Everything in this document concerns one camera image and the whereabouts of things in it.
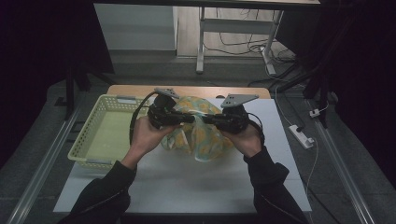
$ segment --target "person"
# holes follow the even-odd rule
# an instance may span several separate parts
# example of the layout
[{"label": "person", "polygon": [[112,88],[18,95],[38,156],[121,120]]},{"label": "person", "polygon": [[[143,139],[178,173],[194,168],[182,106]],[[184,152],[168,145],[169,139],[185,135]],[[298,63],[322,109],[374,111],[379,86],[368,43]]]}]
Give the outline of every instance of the person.
[{"label": "person", "polygon": [[[131,147],[121,161],[102,179],[94,179],[80,193],[70,214],[58,223],[116,223],[129,207],[128,188],[134,182],[137,164],[177,126],[154,128],[148,117],[134,126]],[[250,182],[254,188],[253,203],[262,223],[308,223],[303,211],[283,185],[289,170],[274,163],[262,144],[258,130],[251,124],[239,134],[222,132],[243,154]]]}]

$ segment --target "wall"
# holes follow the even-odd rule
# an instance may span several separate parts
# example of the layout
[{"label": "wall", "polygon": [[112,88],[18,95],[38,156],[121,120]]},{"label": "wall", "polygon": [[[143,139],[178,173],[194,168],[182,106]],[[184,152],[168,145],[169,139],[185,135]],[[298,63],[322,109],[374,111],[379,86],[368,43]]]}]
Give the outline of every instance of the wall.
[{"label": "wall", "polygon": [[111,4],[94,6],[108,49],[177,48],[175,7]]}]

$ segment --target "floor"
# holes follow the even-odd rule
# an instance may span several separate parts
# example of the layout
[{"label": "floor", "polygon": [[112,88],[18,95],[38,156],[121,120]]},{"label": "floor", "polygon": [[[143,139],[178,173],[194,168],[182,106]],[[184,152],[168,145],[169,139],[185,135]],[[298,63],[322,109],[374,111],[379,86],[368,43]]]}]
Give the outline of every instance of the floor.
[{"label": "floor", "polygon": [[[205,40],[211,48],[224,50],[229,49],[220,44],[219,34],[212,34],[211,41]],[[245,35],[236,40],[245,41]],[[175,55],[133,55],[112,54],[115,68],[114,75],[108,75],[120,84],[141,85],[192,85],[192,86],[229,86],[229,87],[252,87],[269,88],[275,91],[275,79],[268,77],[263,68],[263,60],[255,53],[247,57],[235,57],[215,54],[207,50],[205,55],[205,72],[198,76],[195,74],[195,59],[193,58],[195,47],[183,49],[179,47],[178,56]],[[280,74],[290,66],[290,63],[276,64],[276,71]],[[54,223],[63,217],[63,214],[52,213],[64,182],[71,170],[73,162],[67,159],[67,153],[77,137],[82,123],[89,116],[97,97],[106,93],[108,85],[101,79],[89,75],[92,87],[88,92],[76,92],[77,99],[84,99],[73,128],[68,133],[64,144],[53,167],[50,169],[48,178],[39,188],[32,207],[25,218],[24,223]],[[310,107],[302,96],[302,89],[306,83],[287,90],[285,93],[272,93],[276,100],[279,115],[285,128],[285,133],[290,142],[290,148],[296,160],[302,180],[309,182],[308,199],[313,212],[308,219],[312,223],[373,223],[364,222],[357,215],[355,205],[350,194],[334,168],[327,145],[319,134],[319,129],[314,119],[308,116]],[[65,108],[56,105],[60,97],[65,97],[64,82],[57,83],[49,88],[48,101],[43,107],[40,116],[25,136],[17,151],[8,163],[0,170],[0,223],[6,223],[13,209],[17,206],[26,186],[31,181],[35,170],[43,160],[57,133],[64,124]],[[396,191],[379,170],[370,154],[338,118],[334,112],[336,100],[329,98],[327,108],[328,131],[340,153],[343,161],[350,172],[354,183],[358,187],[362,199],[366,202],[370,214],[375,223],[395,223],[396,220]],[[316,106],[316,99],[310,100],[312,106]],[[318,143],[311,150],[305,150],[288,131],[291,124],[304,126],[303,132],[313,137]]]}]

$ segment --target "white table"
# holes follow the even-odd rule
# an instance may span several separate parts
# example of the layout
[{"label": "white table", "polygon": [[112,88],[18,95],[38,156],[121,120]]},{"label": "white table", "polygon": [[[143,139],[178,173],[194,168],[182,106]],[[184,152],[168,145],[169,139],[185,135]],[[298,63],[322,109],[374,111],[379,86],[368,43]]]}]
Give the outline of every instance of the white table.
[{"label": "white table", "polygon": [[[219,108],[222,99],[208,99]],[[290,151],[274,100],[257,99],[244,104],[246,111],[261,120],[269,153],[275,162],[290,170],[285,186],[303,211],[311,211],[304,186]],[[54,212],[68,213],[83,188],[106,171],[75,164]],[[251,214],[253,187],[248,167],[236,149],[224,157],[202,163],[191,155],[166,151],[158,146],[138,164],[130,187],[134,214]]]}]

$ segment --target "metal frame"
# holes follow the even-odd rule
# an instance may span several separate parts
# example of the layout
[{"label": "metal frame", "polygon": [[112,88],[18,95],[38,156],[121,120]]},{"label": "metal frame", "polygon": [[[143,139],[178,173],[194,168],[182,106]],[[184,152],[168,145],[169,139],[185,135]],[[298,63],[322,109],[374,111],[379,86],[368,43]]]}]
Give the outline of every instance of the metal frame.
[{"label": "metal frame", "polygon": [[227,8],[250,8],[268,10],[299,10],[299,11],[328,11],[338,9],[350,9],[352,3],[318,4],[318,2],[285,2],[285,1],[256,1],[256,0],[94,0],[94,3],[122,4],[122,5],[146,5],[146,6],[177,6],[177,7],[227,7]]},{"label": "metal frame", "polygon": [[275,68],[272,65],[272,60],[269,55],[271,46],[274,42],[277,27],[280,23],[283,11],[276,11],[273,21],[240,21],[240,20],[226,20],[226,19],[206,19],[205,8],[201,7],[200,15],[200,33],[199,44],[197,51],[197,65],[196,73],[202,74],[204,72],[204,34],[205,32],[212,33],[231,33],[231,34],[254,34],[254,35],[268,35],[268,42],[265,47],[261,47],[262,57],[265,61],[265,66],[270,76],[276,74]]},{"label": "metal frame", "polygon": [[20,200],[15,206],[14,211],[11,213],[7,224],[23,223],[29,215],[30,209],[34,204],[38,193],[43,187],[44,182],[46,181],[47,176],[49,175],[50,170],[53,166],[53,163],[55,163],[55,160],[64,145],[67,135],[70,133],[70,130],[72,129],[73,124],[77,119],[80,108],[82,105],[84,105],[85,95],[86,93],[83,92],[82,96],[78,97],[78,103],[74,112],[71,114],[70,119],[64,122],[61,130],[58,132],[57,136],[53,140],[43,160],[40,162],[38,168],[35,170],[35,174],[32,176],[32,179],[30,180]]},{"label": "metal frame", "polygon": [[[310,110],[313,110],[314,107],[307,102],[307,107]],[[370,212],[370,209],[361,195],[361,191],[356,185],[355,181],[351,173],[349,172],[347,165],[345,164],[337,145],[332,140],[332,135],[329,133],[328,129],[325,129],[319,119],[315,119],[315,126],[317,127],[320,138],[322,139],[327,152],[332,160],[332,164],[334,165],[335,170],[338,173],[338,176],[341,179],[341,182],[344,185],[346,192],[349,194],[349,197],[352,201],[353,206],[355,207],[356,214],[358,215],[361,223],[364,224],[374,224],[375,220],[373,215]]]}]

